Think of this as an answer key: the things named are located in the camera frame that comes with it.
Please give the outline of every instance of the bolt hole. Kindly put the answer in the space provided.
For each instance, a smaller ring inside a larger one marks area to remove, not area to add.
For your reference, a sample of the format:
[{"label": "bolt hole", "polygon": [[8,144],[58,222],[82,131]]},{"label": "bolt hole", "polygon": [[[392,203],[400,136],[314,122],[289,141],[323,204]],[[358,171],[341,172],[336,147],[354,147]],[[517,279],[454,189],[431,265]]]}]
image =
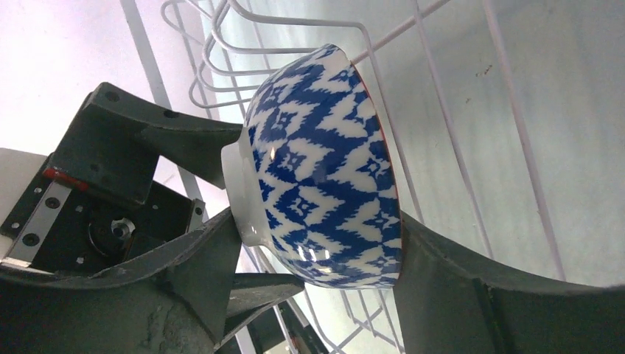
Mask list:
[{"label": "bolt hole", "polygon": [[111,102],[119,101],[119,95],[116,92],[107,91],[106,93],[104,93],[104,97],[106,97],[106,99]]},{"label": "bolt hole", "polygon": [[124,236],[124,230],[116,227],[115,229],[113,229],[113,235],[115,235],[115,237],[117,238],[122,238]]},{"label": "bolt hole", "polygon": [[178,116],[179,116],[180,114],[179,114],[178,112],[174,112],[174,111],[171,111],[171,110],[169,110],[169,109],[166,109],[166,110],[163,112],[163,115],[164,115],[164,116],[166,116],[167,118],[178,118]]},{"label": "bolt hole", "polygon": [[46,207],[50,209],[57,209],[60,207],[60,201],[54,197],[46,199]]},{"label": "bolt hole", "polygon": [[35,234],[28,234],[21,239],[21,242],[29,247],[37,246],[37,244],[39,243],[39,236]]}]

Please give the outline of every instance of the wire rack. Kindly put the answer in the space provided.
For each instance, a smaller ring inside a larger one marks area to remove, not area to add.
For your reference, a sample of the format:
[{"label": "wire rack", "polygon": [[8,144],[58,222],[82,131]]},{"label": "wire rack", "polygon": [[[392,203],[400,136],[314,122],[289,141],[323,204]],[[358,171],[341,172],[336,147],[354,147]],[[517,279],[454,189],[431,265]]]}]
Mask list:
[{"label": "wire rack", "polygon": [[[534,194],[534,201],[537,207],[537,213],[540,217],[540,223],[542,225],[543,233],[548,245],[548,251],[551,255],[551,262],[556,269],[556,276],[560,280],[566,280],[565,267],[562,264],[562,258],[554,235],[554,226],[552,224],[548,204],[545,197],[545,191],[541,184],[541,179],[538,173],[537,159],[532,150],[531,142],[528,136],[528,128],[526,127],[526,121],[523,116],[523,110],[521,108],[520,100],[518,97],[517,87],[513,79],[513,68],[509,60],[508,52],[506,51],[506,45],[504,43],[502,30],[497,18],[497,12],[495,11],[494,0],[483,0],[482,10],[483,15],[486,18],[492,44],[494,45],[498,66],[501,71],[502,78],[505,82],[507,90],[507,96],[509,105],[511,106],[512,116],[514,117],[514,125],[516,127],[517,136],[520,140],[520,145],[523,152],[523,158],[526,163],[526,169],[531,182],[531,189]],[[238,115],[234,120],[241,121],[245,115],[247,104],[258,85],[271,73],[276,71],[281,65],[297,58],[299,55],[313,51],[313,47],[266,47],[263,43],[261,36],[262,27],[264,30],[267,28],[273,28],[276,32],[280,31],[281,26],[306,26],[306,27],[330,27],[335,31],[341,30],[357,30],[360,33],[362,44],[366,50],[358,53],[348,53],[351,56],[354,63],[369,62],[372,68],[372,77],[374,82],[370,82],[377,86],[378,97],[378,111],[384,114],[388,119],[388,126],[390,133],[394,138],[394,144],[397,148],[399,161],[402,165],[403,172],[405,174],[405,180],[407,181],[407,187],[410,195],[410,200],[413,204],[413,208],[416,214],[416,218],[427,224],[424,221],[422,209],[419,203],[419,198],[416,194],[414,186],[414,178],[411,175],[410,168],[407,163],[407,156],[405,153],[402,140],[399,138],[397,118],[393,114],[390,114],[388,110],[386,100],[386,90],[382,75],[380,73],[380,65],[378,63],[376,51],[382,49],[384,46],[391,44],[402,33],[408,31],[411,28],[416,28],[418,32],[418,41],[425,54],[427,61],[427,67],[429,68],[431,79],[433,81],[433,87],[436,90],[436,96],[438,98],[442,117],[444,119],[445,128],[449,136],[451,146],[453,149],[453,155],[457,161],[460,176],[462,178],[464,189],[468,195],[470,201],[472,216],[474,218],[474,225],[478,230],[478,234],[483,245],[483,252],[486,256],[493,258],[493,250],[491,240],[489,239],[488,232],[485,227],[483,212],[478,198],[476,198],[476,192],[473,187],[472,179],[467,170],[467,163],[463,156],[461,144],[459,143],[458,133],[454,119],[452,117],[452,110],[450,109],[449,97],[447,97],[443,90],[441,74],[437,69],[437,62],[434,59],[432,46],[430,45],[430,37],[423,24],[424,18],[434,14],[439,9],[443,8],[450,0],[438,0],[434,1],[426,7],[421,8],[418,1],[412,3],[412,13],[407,18],[398,23],[397,26],[376,40],[372,39],[369,35],[369,29],[362,23],[356,21],[331,21],[326,19],[313,19],[313,18],[293,18],[293,17],[278,17],[274,15],[265,15],[255,13],[250,0],[221,0],[215,1],[202,1],[196,0],[168,0],[161,6],[161,16],[163,20],[173,30],[180,33],[182,41],[187,51],[190,65],[195,73],[195,79],[189,86],[188,96],[189,99],[197,107],[206,110],[206,116],[209,119],[219,119],[224,117],[224,112],[227,110],[227,115]],[[198,15],[203,19],[206,29],[205,36],[203,38],[197,38],[190,35],[185,30],[185,23],[181,19],[179,7],[186,6],[191,7],[197,11]],[[244,18],[251,24],[254,30],[256,38],[256,46],[235,46],[226,39],[223,31],[223,24],[226,16],[229,13],[236,13],[241,18]],[[192,54],[192,48],[201,47],[202,58],[196,61]],[[259,58],[262,63],[262,68],[258,69],[235,69],[236,59],[240,56],[251,56]],[[224,86],[219,86],[216,82],[226,83]],[[260,250],[252,250],[245,248],[244,254],[254,264],[257,271],[270,271],[275,272],[275,269],[271,265],[271,261]],[[346,336],[342,341],[333,341],[329,338],[328,333],[324,332],[324,329],[320,325],[317,317],[318,309],[313,306],[309,291],[304,292],[305,302],[310,311],[310,318],[312,319],[315,329],[318,331],[319,336],[326,342],[329,350],[332,353],[344,353],[345,346],[362,331],[369,331],[373,337],[377,338],[381,343],[386,343],[395,348],[398,353],[404,353],[405,349],[402,346],[402,338],[399,328],[394,325],[393,320],[393,308],[389,305],[387,295],[382,291],[358,291],[357,300],[354,301],[354,296],[348,296],[345,291],[337,291],[340,294],[341,301],[344,306],[345,314],[349,320],[357,325],[356,330]],[[370,311],[370,308],[366,304],[365,297],[374,297],[377,299],[377,308]],[[296,313],[300,315],[303,322],[306,321],[301,311],[298,310],[297,304],[289,302]],[[364,317],[358,317],[355,315],[355,307],[362,309]],[[283,328],[285,339],[288,343],[289,349],[292,353],[297,353],[295,345],[291,342],[291,339],[284,327],[284,321],[281,318],[280,312],[276,309],[276,314],[279,318],[279,322]],[[383,333],[374,326],[374,320],[381,318],[388,323],[390,333]],[[239,338],[240,344],[245,340],[243,337]]]}]

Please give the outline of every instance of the metal frame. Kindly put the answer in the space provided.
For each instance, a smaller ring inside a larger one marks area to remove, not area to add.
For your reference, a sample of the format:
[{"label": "metal frame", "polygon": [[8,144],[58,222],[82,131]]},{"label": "metal frame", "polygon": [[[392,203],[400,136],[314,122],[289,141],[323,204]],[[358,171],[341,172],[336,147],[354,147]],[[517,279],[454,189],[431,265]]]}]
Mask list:
[{"label": "metal frame", "polygon": [[[391,116],[386,108],[386,103],[385,103],[385,89],[383,87],[383,81],[381,80],[380,77],[380,70],[378,69],[378,64],[377,64],[377,59],[376,59],[376,55],[375,55],[375,51],[384,47],[386,44],[392,42],[396,37],[398,37],[399,35],[401,35],[402,33],[404,33],[405,31],[407,31],[408,29],[410,29],[411,27],[415,26],[418,33],[419,33],[419,39],[421,42],[421,45],[425,51],[425,55],[427,58],[427,63],[430,69],[430,73],[432,75],[433,78],[433,82],[434,82],[434,86],[436,88],[436,93],[439,99],[439,104],[441,106],[441,111],[443,113],[443,118],[445,121],[445,125],[447,126],[447,132],[449,134],[450,137],[450,141],[453,147],[453,151],[456,157],[456,161],[458,162],[458,168],[460,170],[461,173],[461,177],[463,178],[463,182],[464,182],[464,186],[466,188],[467,194],[469,196],[469,199],[471,201],[471,205],[472,205],[472,211],[473,211],[473,215],[475,218],[475,224],[478,227],[480,236],[481,236],[481,240],[484,246],[484,250],[485,250],[485,254],[490,257],[493,258],[493,254],[492,254],[492,248],[490,246],[490,240],[488,237],[488,233],[486,230],[486,227],[484,226],[484,222],[483,222],[483,218],[481,215],[481,211],[480,211],[480,207],[478,205],[478,201],[477,198],[475,197],[475,191],[473,189],[471,180],[469,178],[469,173],[467,171],[467,165],[464,161],[464,157],[462,155],[462,151],[460,148],[460,144],[459,144],[459,138],[455,132],[455,128],[454,128],[454,123],[453,123],[453,118],[450,115],[450,110],[447,106],[447,98],[445,97],[445,94],[443,92],[443,89],[441,87],[441,79],[440,79],[440,75],[439,72],[437,71],[436,68],[436,62],[433,59],[432,56],[432,50],[430,47],[430,42],[427,38],[427,33],[425,30],[425,27],[423,25],[423,19],[428,17],[429,15],[433,14],[435,11],[437,11],[438,9],[440,9],[441,7],[443,7],[447,2],[449,2],[450,0],[438,0],[435,1],[433,4],[431,4],[429,7],[421,10],[419,9],[419,5],[417,0],[414,0],[414,15],[411,16],[410,18],[407,18],[405,21],[403,21],[401,24],[398,24],[398,26],[393,29],[392,31],[390,31],[387,35],[385,35],[383,38],[381,38],[378,41],[373,42],[371,40],[371,38],[369,37],[369,33],[367,31],[367,29],[365,28],[365,26],[361,23],[358,22],[350,22],[350,21],[327,21],[327,20],[322,20],[322,19],[303,19],[303,18],[280,18],[280,17],[274,17],[274,16],[267,16],[267,15],[258,15],[255,14],[253,12],[253,10],[251,9],[251,3],[249,0],[246,0],[246,7],[242,6],[237,0],[220,0],[219,3],[217,4],[217,6],[214,6],[212,4],[212,1],[208,0],[208,8],[209,11],[204,10],[196,1],[194,0],[167,0],[165,1],[162,6],[161,6],[161,16],[163,17],[164,21],[170,26],[172,27],[175,31],[179,32],[181,34],[181,37],[184,41],[184,45],[186,47],[187,50],[187,54],[189,56],[189,60],[191,63],[191,67],[192,70],[194,71],[194,73],[196,74],[196,78],[195,80],[191,83],[190,87],[189,87],[189,99],[198,107],[201,108],[205,108],[206,109],[206,114],[207,117],[209,119],[212,119],[213,114],[212,114],[212,109],[215,108],[219,108],[219,107],[224,107],[224,106],[228,106],[228,105],[238,105],[240,107],[241,110],[241,114],[242,117],[245,115],[245,106],[244,104],[246,102],[249,101],[249,99],[243,99],[241,96],[241,92],[242,91],[250,91],[250,90],[254,90],[256,89],[257,86],[238,86],[237,84],[237,77],[241,77],[241,76],[253,76],[253,75],[268,75],[274,71],[276,71],[278,68],[271,68],[269,65],[269,60],[268,60],[268,55],[275,55],[275,54],[282,54],[282,53],[289,53],[289,54],[293,54],[293,53],[308,53],[312,50],[314,50],[313,48],[265,48],[262,39],[260,37],[259,34],[259,30],[256,24],[258,23],[263,23],[263,24],[275,24],[276,28],[279,25],[283,25],[283,24],[289,24],[289,25],[302,25],[302,26],[324,26],[324,27],[336,27],[336,30],[340,30],[342,28],[358,28],[362,35],[363,35],[363,40],[364,43],[366,44],[367,50],[355,55],[353,57],[353,62],[354,63],[359,63],[362,60],[365,60],[366,58],[369,58],[369,60],[371,61],[372,67],[373,67],[373,72],[374,72],[374,76],[376,79],[376,84],[378,85],[378,88],[380,90],[380,96],[382,99],[382,103],[383,106],[381,107],[381,111],[383,111],[384,113],[386,113],[387,117],[388,117],[388,121],[390,122],[390,127],[391,127],[391,134],[393,135],[393,137],[395,138],[395,142],[396,142],[396,146],[397,146],[397,150],[399,153],[399,159],[401,161],[404,173],[405,173],[405,177],[406,177],[406,181],[408,182],[408,189],[411,195],[411,199],[414,205],[414,208],[416,210],[416,216],[417,216],[417,220],[425,223],[424,222],[424,218],[423,218],[423,214],[419,205],[419,199],[416,195],[416,191],[413,185],[413,179],[411,177],[411,172],[408,169],[408,164],[406,163],[406,158],[405,158],[405,153],[404,153],[404,149],[402,147],[402,142],[401,140],[399,140],[398,134],[397,134],[397,130],[396,130],[396,124],[395,124],[395,120],[394,117]],[[128,3],[128,2],[133,2],[133,0],[122,0],[122,3]],[[186,2],[187,6],[191,6],[194,9],[196,9],[198,11],[198,15],[200,16],[206,16],[212,23],[212,31],[210,33],[210,35],[207,36],[207,38],[194,38],[193,36],[191,36],[189,33],[185,32],[184,29],[184,24],[181,21],[181,17],[180,14],[178,12],[178,5],[180,3]],[[553,262],[555,263],[556,266],[556,270],[557,270],[557,276],[560,280],[566,280],[566,275],[565,275],[565,271],[564,268],[562,266],[562,260],[561,257],[559,255],[559,251],[558,251],[558,246],[556,243],[556,238],[554,236],[554,228],[552,226],[551,223],[551,219],[549,216],[549,212],[548,212],[548,208],[547,208],[547,204],[546,204],[546,200],[545,200],[545,194],[543,192],[543,188],[540,182],[540,176],[539,176],[539,172],[537,169],[537,163],[536,163],[536,159],[534,157],[534,153],[532,151],[531,148],[531,143],[530,140],[528,138],[528,131],[526,128],[526,124],[525,124],[525,120],[523,117],[523,112],[522,109],[520,107],[520,103],[519,100],[517,98],[517,93],[516,93],[516,88],[514,86],[514,80],[512,77],[512,72],[511,72],[511,66],[510,66],[510,62],[508,59],[508,55],[506,52],[506,48],[504,45],[504,40],[503,40],[503,36],[501,34],[501,30],[498,24],[498,19],[497,19],[497,14],[495,12],[495,6],[494,6],[494,1],[493,0],[483,0],[482,2],[483,5],[483,11],[486,14],[486,19],[488,22],[488,26],[489,26],[489,30],[491,32],[492,35],[492,41],[493,44],[495,45],[495,49],[497,52],[497,56],[498,56],[498,60],[499,60],[499,65],[502,69],[503,72],[503,78],[506,82],[506,87],[507,87],[507,91],[508,91],[508,96],[509,96],[509,100],[510,100],[510,105],[512,108],[512,113],[514,116],[514,122],[515,125],[517,127],[517,131],[519,134],[519,139],[521,141],[521,145],[523,147],[523,155],[525,157],[525,161],[527,164],[527,168],[528,168],[528,174],[531,180],[531,185],[534,191],[534,197],[537,203],[537,208],[538,208],[538,213],[540,215],[540,220],[542,222],[542,226],[544,229],[544,233],[545,233],[545,237],[548,241],[548,245],[550,248],[550,252],[551,252],[551,257],[553,259]],[[173,9],[174,15],[175,15],[175,21],[172,21],[170,18],[167,17],[167,11],[168,11],[168,7],[171,7]],[[223,36],[221,35],[221,30],[220,30],[220,26],[223,23],[224,18],[226,17],[226,15],[228,14],[228,12],[230,10],[234,10],[236,13],[238,13],[238,15],[242,16],[243,18],[246,18],[247,20],[251,21],[253,23],[254,26],[254,31],[256,34],[256,39],[258,41],[258,48],[239,48],[239,47],[235,47],[232,46],[231,44],[229,44],[227,41],[225,41],[223,39]],[[202,46],[202,61],[199,63],[199,65],[196,65],[195,63],[195,59],[192,57],[191,55],[191,50],[190,50],[190,45],[191,43],[193,43],[194,45],[197,46]],[[211,53],[213,53],[214,50],[216,50],[217,46],[216,44],[219,45],[225,62],[226,62],[226,68],[222,69],[222,68],[218,68],[215,66],[214,63],[211,62]],[[232,65],[231,65],[231,61],[230,61],[230,57],[228,56],[229,52],[235,52],[235,53],[239,53],[239,54],[247,54],[247,55],[261,55],[264,59],[265,62],[265,68],[266,69],[262,69],[262,70],[243,70],[243,71],[234,71],[232,69]],[[211,74],[213,75],[221,75],[221,76],[226,76],[226,77],[230,77],[231,79],[231,86],[230,87],[214,87],[212,84],[210,84],[208,82],[208,80],[205,79],[205,77],[203,75],[205,75],[205,71],[206,69],[209,69],[209,71],[211,72]],[[209,90],[212,92],[232,92],[235,93],[236,95],[236,100],[232,100],[229,102],[209,102],[209,100],[207,100],[207,94],[205,92],[205,90]],[[202,102],[198,102],[195,99],[195,91],[199,91],[199,95],[201,97],[201,101]],[[163,106],[168,106],[168,102],[157,102],[160,105]],[[186,176],[183,175],[183,181],[185,181],[185,187],[187,187],[187,191],[191,193],[191,195],[194,194],[194,190],[195,188],[197,188],[197,182],[195,183],[195,185],[193,185],[193,183],[189,183],[186,178],[184,178]],[[269,264],[269,262],[266,260],[266,257],[264,256],[264,254],[260,251],[254,251],[252,252],[250,249],[245,249],[246,250],[246,254],[250,257],[250,260],[254,263],[256,269],[258,271],[275,271]],[[317,320],[317,316],[315,314],[315,309],[312,306],[312,303],[310,301],[310,297],[308,295],[308,293],[305,293],[305,298],[307,301],[308,306],[310,307],[310,311],[312,314],[312,320],[315,323],[315,326],[317,327],[317,331],[319,333],[319,335],[321,336],[321,338],[330,346],[330,348],[333,350],[333,353],[344,353],[343,348],[345,347],[345,345],[347,343],[349,343],[349,341],[351,341],[359,332],[361,332],[363,329],[369,330],[371,331],[372,335],[388,342],[391,345],[394,345],[398,351],[398,353],[404,353],[404,348],[401,344],[401,339],[398,338],[397,332],[395,331],[395,328],[393,326],[393,323],[391,321],[391,315],[388,311],[388,305],[384,299],[384,296],[382,294],[381,291],[376,291],[375,296],[378,298],[380,306],[378,307],[378,309],[376,309],[373,312],[369,312],[369,309],[366,307],[364,298],[363,298],[363,293],[362,291],[358,292],[358,297],[360,300],[360,304],[363,306],[364,309],[364,313],[365,313],[365,319],[364,320],[360,320],[357,319],[352,311],[352,304],[350,303],[350,301],[347,299],[347,296],[345,294],[344,291],[341,291],[341,299],[343,300],[343,304],[345,307],[345,311],[346,311],[346,315],[356,324],[358,325],[358,328],[349,336],[347,336],[347,338],[345,338],[341,343],[336,344],[334,342],[332,342],[331,340],[328,339],[326,333],[323,331],[323,329],[319,326],[318,320]],[[380,333],[378,330],[376,330],[373,326],[373,320],[375,318],[377,318],[381,313],[385,314],[385,317],[388,321],[388,323],[391,326],[391,331],[392,331],[392,338],[389,338],[387,336],[385,336],[384,334]],[[293,351],[293,353],[296,353],[296,351],[294,351],[294,347],[293,344],[290,343],[290,339],[287,337],[287,340],[289,341],[289,345],[291,347],[291,350]]]}]

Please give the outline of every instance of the blue and white bowl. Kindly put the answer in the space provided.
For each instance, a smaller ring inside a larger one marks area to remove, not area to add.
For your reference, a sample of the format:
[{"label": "blue and white bowl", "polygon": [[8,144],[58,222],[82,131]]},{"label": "blue and white bowl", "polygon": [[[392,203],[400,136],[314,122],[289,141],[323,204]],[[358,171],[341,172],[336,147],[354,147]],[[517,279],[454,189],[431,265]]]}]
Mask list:
[{"label": "blue and white bowl", "polygon": [[326,288],[390,288],[402,260],[384,135],[356,68],[327,44],[271,75],[223,148],[243,243]]}]

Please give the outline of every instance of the bowl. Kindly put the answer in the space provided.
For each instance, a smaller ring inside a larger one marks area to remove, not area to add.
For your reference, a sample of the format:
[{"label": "bowl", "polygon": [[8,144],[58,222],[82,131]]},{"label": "bowl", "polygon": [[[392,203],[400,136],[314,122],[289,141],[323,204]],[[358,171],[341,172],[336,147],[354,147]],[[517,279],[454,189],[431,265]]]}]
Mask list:
[{"label": "bowl", "polygon": [[226,192],[247,246],[305,282],[390,288],[401,213],[377,113],[354,65],[327,44],[272,74],[223,148]]}]

